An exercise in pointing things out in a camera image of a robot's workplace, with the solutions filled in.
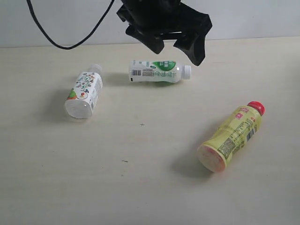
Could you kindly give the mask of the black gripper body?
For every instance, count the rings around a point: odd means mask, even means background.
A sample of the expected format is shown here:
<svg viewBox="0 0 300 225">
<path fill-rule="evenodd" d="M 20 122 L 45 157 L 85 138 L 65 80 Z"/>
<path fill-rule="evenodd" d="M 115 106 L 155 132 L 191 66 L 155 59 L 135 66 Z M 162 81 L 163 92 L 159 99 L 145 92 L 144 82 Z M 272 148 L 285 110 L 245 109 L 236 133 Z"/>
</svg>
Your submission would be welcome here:
<svg viewBox="0 0 300 225">
<path fill-rule="evenodd" d="M 208 14 L 180 0 L 123 0 L 118 17 L 129 24 L 133 38 L 187 39 L 206 36 L 212 28 Z"/>
</svg>

